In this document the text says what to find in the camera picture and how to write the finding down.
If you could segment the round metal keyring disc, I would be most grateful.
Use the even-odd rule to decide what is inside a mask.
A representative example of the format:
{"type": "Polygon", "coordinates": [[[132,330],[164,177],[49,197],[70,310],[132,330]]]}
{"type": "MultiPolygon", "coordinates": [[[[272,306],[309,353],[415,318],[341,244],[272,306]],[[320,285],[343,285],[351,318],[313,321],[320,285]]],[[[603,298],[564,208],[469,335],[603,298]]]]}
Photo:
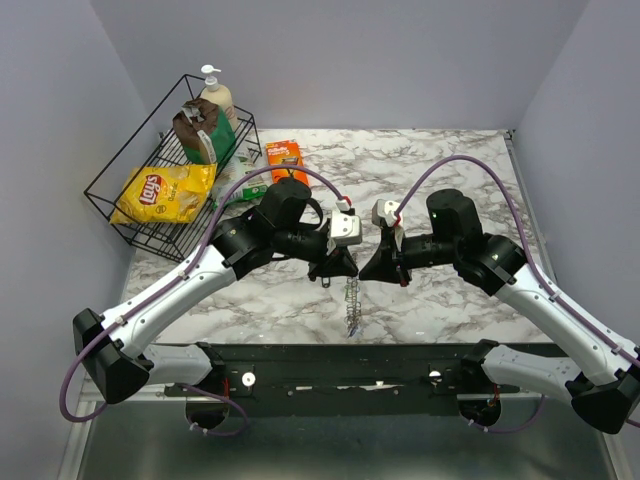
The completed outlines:
{"type": "Polygon", "coordinates": [[[357,277],[348,277],[345,286],[347,337],[353,337],[361,324],[360,285],[357,277]]]}

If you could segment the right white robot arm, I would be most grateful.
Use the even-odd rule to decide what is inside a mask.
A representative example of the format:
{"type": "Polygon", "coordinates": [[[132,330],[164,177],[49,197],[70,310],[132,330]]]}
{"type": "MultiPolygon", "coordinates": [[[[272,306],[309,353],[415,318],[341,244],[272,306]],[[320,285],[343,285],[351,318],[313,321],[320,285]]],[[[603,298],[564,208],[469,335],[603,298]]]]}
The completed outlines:
{"type": "Polygon", "coordinates": [[[450,265],[466,283],[526,317],[562,351],[543,357],[495,341],[474,346],[460,367],[460,379],[480,392],[509,385],[566,402],[591,427],[618,433],[639,404],[639,349],[605,326],[529,263],[522,247],[485,233],[474,202],[456,189],[439,190],[426,201],[432,231],[408,237],[395,216],[398,203],[379,199],[372,222],[380,244],[360,271],[362,281],[406,286],[414,269],[450,265]]]}

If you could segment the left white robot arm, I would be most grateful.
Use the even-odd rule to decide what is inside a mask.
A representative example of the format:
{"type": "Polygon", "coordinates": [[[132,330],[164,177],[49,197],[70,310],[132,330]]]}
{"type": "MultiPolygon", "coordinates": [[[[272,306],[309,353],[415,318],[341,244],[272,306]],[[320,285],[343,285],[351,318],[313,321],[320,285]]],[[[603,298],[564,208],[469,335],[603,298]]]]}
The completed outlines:
{"type": "Polygon", "coordinates": [[[154,341],[203,299],[274,255],[307,262],[312,280],[356,276],[348,248],[362,240],[360,218],[343,197],[319,223],[302,222],[305,209],[318,206],[306,184],[282,179],[258,205],[217,222],[202,245],[133,299],[103,313],[79,312],[72,321],[76,353],[104,401],[120,403],[152,384],[182,383],[201,395],[214,393],[222,372],[205,346],[154,341]]]}

